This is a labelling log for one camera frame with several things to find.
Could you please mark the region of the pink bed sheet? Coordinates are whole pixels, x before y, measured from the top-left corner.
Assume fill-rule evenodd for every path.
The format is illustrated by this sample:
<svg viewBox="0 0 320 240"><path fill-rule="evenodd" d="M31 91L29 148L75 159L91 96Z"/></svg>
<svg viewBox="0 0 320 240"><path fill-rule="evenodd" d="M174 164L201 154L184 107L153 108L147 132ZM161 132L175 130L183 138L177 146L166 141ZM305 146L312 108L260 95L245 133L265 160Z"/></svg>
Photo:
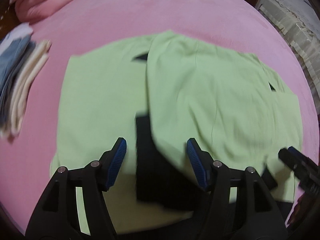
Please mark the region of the pink bed sheet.
<svg viewBox="0 0 320 240"><path fill-rule="evenodd" d="M123 38L172 30L257 55L298 96L303 152L319 158L317 112L304 73L273 25L244 0L74 0L33 30L34 40L52 42L49 59L29 90L19 136L1 141L1 204L21 232L49 181L69 58Z"/></svg>

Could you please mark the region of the cream lace bedside cover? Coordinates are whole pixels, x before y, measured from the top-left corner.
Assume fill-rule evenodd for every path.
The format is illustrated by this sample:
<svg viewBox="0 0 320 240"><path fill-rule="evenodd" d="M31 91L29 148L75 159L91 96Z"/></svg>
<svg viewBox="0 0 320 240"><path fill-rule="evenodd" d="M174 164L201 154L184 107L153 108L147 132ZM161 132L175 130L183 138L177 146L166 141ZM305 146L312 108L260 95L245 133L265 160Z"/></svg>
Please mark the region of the cream lace bedside cover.
<svg viewBox="0 0 320 240"><path fill-rule="evenodd" d="M265 0L259 11L275 25L302 61L319 95L319 19L304 0Z"/></svg>

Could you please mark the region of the green and black hooded jacket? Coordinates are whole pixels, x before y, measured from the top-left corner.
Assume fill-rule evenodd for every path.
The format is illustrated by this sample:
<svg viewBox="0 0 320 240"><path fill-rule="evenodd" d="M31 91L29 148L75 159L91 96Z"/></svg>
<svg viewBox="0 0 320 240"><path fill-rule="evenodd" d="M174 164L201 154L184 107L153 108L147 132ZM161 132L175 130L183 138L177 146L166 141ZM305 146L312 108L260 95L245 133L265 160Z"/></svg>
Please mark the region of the green and black hooded jacket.
<svg viewBox="0 0 320 240"><path fill-rule="evenodd" d="M296 181L278 151L302 147L298 98L254 54L166 31L71 56L50 170L84 167L119 137L127 152L104 194L119 233L184 219L203 201L190 138L230 168L269 171L272 196L294 201Z"/></svg>

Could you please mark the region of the folded white garment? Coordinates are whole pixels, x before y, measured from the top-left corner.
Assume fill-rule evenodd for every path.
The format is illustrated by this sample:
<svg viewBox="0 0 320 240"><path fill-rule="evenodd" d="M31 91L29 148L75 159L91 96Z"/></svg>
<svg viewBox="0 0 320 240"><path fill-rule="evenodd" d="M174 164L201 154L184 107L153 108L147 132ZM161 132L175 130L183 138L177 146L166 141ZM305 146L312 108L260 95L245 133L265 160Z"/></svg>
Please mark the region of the folded white garment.
<svg viewBox="0 0 320 240"><path fill-rule="evenodd" d="M13 40L31 35L32 33L33 28L29 25L29 23L21 23L12 29L12 31L8 32L7 35L1 40L1 48L8 47Z"/></svg>

